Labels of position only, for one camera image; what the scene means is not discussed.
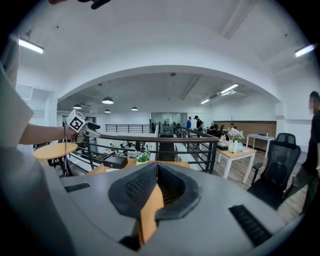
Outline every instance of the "metal railing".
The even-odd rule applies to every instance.
[[[174,126],[174,131],[177,137],[142,137],[142,136],[122,136],[122,135],[107,135],[103,134],[101,139],[107,140],[118,140],[118,141],[127,141],[127,142],[151,142],[156,143],[156,150],[149,150],[150,153],[155,153],[155,160],[158,160],[159,154],[192,154],[197,155],[197,158],[200,160],[195,159],[195,161],[188,161],[189,164],[199,164],[201,170],[206,173],[213,173],[215,158],[216,158],[216,150],[217,150],[217,142],[218,138],[187,129],[181,126]],[[187,151],[160,151],[159,144],[160,143],[181,143],[186,145]],[[99,145],[96,143],[90,143],[90,138],[86,137],[80,146],[78,146],[76,152],[74,154],[89,160],[91,168],[94,169],[94,162],[97,164],[103,163],[103,158],[109,156],[107,153],[100,153],[97,151],[93,151],[91,146],[96,146],[98,148],[105,148],[114,151],[127,151],[127,152],[134,152],[136,149],[126,148],[126,147],[114,147],[114,146],[106,146],[106,145]]]
[[[186,151],[188,154],[191,154],[195,160],[201,160],[189,162],[189,164],[198,164],[203,172],[209,172],[212,174],[215,165],[217,143],[219,138],[206,134],[203,131],[188,129],[176,124],[173,125],[173,134],[175,134],[177,138],[189,138],[190,140],[184,143]],[[192,141],[191,138],[195,136],[197,138],[211,138],[212,141]]]
[[[106,124],[106,132],[115,133],[148,133],[154,134],[156,125],[152,124]]]

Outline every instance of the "vase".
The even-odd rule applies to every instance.
[[[238,141],[234,140],[233,141],[233,153],[237,153],[237,149],[238,149]]]
[[[148,160],[147,161],[145,161],[145,162],[138,162],[138,161],[136,161],[136,165],[138,166],[138,165],[142,165],[142,164],[147,164],[148,163]]]
[[[232,142],[232,140],[229,140],[228,150],[229,151],[233,151],[234,150],[234,143]]]

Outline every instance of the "staircase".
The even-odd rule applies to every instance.
[[[172,135],[160,135],[161,138],[173,138]],[[174,143],[159,143],[159,151],[175,151],[175,144]],[[174,162],[175,161],[175,155],[170,153],[159,153],[159,161],[168,161],[168,162]]]

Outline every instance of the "chair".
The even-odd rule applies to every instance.
[[[256,182],[259,168],[263,164],[258,162],[253,166],[255,172],[248,192],[277,210],[300,153],[301,149],[296,145],[293,134],[279,133],[276,140],[270,143],[266,167]]]

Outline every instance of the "wooden wall panel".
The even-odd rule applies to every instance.
[[[269,136],[276,137],[277,122],[276,121],[215,121],[215,124],[219,126],[224,125],[224,128],[227,129],[230,127],[230,124],[233,123],[239,131],[243,131],[244,138],[241,142],[246,145],[247,134],[266,134],[269,133]],[[249,139],[249,146],[252,147],[254,139]],[[266,150],[267,141],[256,139],[254,148],[260,150]]]

